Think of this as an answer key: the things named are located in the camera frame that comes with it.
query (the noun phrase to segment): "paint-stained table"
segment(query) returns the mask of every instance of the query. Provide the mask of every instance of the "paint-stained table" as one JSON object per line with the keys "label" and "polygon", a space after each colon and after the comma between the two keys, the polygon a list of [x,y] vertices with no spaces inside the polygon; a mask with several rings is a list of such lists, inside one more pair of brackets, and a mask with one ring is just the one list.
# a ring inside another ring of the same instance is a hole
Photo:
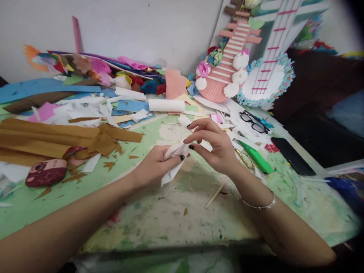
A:
{"label": "paint-stained table", "polygon": [[[259,110],[255,113],[261,117],[265,115]],[[81,182],[56,184],[49,194],[36,200],[43,189],[22,187],[3,199],[2,202],[14,206],[0,208],[0,238],[126,175],[154,145],[175,144],[190,134],[177,123],[177,116],[166,114],[140,122],[132,130],[145,134],[142,142],[121,141],[124,154],[116,154],[117,158],[102,157],[94,172],[83,177]],[[138,158],[129,159],[129,155]],[[103,163],[111,161],[115,165],[108,172]],[[357,233],[359,221],[336,191],[325,183],[301,181],[279,152],[268,153],[267,161],[276,168],[274,173],[265,176],[267,186],[330,246]],[[312,167],[318,165],[312,158],[308,163]],[[163,188],[146,189],[130,198],[84,244],[80,253],[229,245],[258,239],[258,232],[238,200],[238,191],[231,181],[226,186],[227,194],[218,196],[208,209],[204,209],[224,179],[224,175],[213,170],[199,155],[191,153],[172,182]]]}

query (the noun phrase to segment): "black glasses frame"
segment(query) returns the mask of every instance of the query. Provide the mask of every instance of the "black glasses frame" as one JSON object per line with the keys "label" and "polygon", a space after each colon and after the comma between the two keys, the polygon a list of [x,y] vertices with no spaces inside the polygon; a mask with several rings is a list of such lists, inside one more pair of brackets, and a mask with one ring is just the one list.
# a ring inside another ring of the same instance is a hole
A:
{"label": "black glasses frame", "polygon": [[[251,122],[251,128],[255,131],[257,131],[258,133],[266,133],[268,134],[269,129],[267,126],[265,126],[256,116],[252,115],[251,113],[249,113],[248,111],[244,111],[244,112],[239,112],[240,114],[240,118],[245,121],[245,122]],[[249,120],[245,120],[243,119],[243,115],[247,115]],[[262,129],[264,130],[263,132],[258,131],[257,129],[254,128],[254,124],[262,127]]]}

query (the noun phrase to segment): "green highlighter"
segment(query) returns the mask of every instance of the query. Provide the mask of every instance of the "green highlighter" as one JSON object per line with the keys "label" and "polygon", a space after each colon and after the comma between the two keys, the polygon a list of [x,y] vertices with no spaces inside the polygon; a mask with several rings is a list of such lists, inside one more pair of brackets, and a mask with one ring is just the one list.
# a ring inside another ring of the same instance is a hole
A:
{"label": "green highlighter", "polygon": [[273,173],[274,170],[272,167],[268,164],[268,162],[260,155],[260,153],[256,150],[254,150],[252,147],[246,145],[245,143],[238,140],[241,145],[243,145],[244,149],[248,152],[250,157],[254,160],[254,162],[258,165],[259,169],[263,173]]}

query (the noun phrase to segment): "black smartphone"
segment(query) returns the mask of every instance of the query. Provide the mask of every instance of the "black smartphone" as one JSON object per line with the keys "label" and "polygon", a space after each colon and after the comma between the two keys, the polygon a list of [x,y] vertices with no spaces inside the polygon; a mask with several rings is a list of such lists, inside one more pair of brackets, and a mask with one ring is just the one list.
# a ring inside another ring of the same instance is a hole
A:
{"label": "black smartphone", "polygon": [[282,155],[291,164],[296,173],[305,176],[314,176],[316,173],[313,169],[303,160],[299,153],[292,147],[289,142],[284,138],[271,138],[273,143],[281,150]]}

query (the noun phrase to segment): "bangle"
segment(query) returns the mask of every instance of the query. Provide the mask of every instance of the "bangle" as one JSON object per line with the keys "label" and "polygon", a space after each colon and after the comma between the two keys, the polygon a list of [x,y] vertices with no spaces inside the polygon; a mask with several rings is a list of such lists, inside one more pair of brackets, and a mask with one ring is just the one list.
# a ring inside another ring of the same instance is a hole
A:
{"label": "bangle", "polygon": [[249,205],[243,198],[242,198],[242,200],[245,203],[245,205],[247,205],[248,207],[252,207],[254,209],[260,209],[260,210],[262,210],[262,209],[270,209],[271,207],[274,206],[274,204],[276,204],[276,195],[274,194],[274,191],[271,190],[271,192],[273,194],[273,201],[272,201],[272,203],[270,203],[269,205],[264,206],[264,207],[255,207],[255,206]]}

